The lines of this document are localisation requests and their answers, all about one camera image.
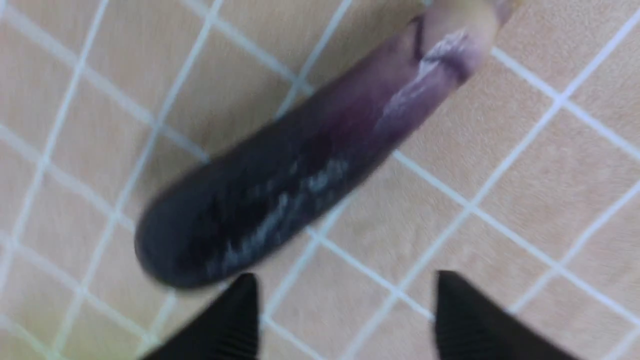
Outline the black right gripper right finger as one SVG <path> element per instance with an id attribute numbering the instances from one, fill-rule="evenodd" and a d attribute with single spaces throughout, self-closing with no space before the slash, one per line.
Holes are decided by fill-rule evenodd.
<path id="1" fill-rule="evenodd" d="M 434 342 L 441 360 L 574 360 L 457 271 L 437 272 Z"/>

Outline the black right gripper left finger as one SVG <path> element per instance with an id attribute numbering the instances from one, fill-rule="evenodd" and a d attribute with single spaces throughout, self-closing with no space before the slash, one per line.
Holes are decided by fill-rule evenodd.
<path id="1" fill-rule="evenodd" d="M 205 310 L 144 360 L 257 360 L 259 358 L 259 281 L 238 276 Z"/>

